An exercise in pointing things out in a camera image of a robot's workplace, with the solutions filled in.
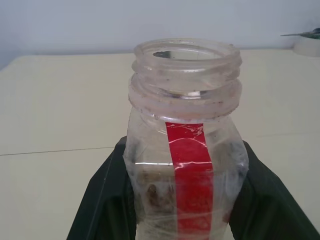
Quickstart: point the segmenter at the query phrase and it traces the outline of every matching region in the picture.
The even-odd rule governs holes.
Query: clear plastic bottle
[[[221,240],[248,171],[229,114],[242,63],[229,44],[164,39],[134,49],[124,152],[137,240]]]

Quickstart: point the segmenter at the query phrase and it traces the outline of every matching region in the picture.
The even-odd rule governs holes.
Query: bottle neck
[[[238,106],[242,61],[233,46],[165,39],[143,43],[134,51],[129,100],[139,112],[166,122],[203,123]]]

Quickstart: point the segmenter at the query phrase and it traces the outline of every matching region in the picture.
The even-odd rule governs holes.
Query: red tape
[[[214,171],[204,125],[166,122],[174,167],[178,239],[208,240],[211,230]]]

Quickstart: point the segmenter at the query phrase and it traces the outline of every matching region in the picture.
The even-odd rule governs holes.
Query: white wall
[[[320,0],[2,0],[0,65],[21,54],[128,52],[181,36],[286,48],[294,39],[281,34],[316,27]]]

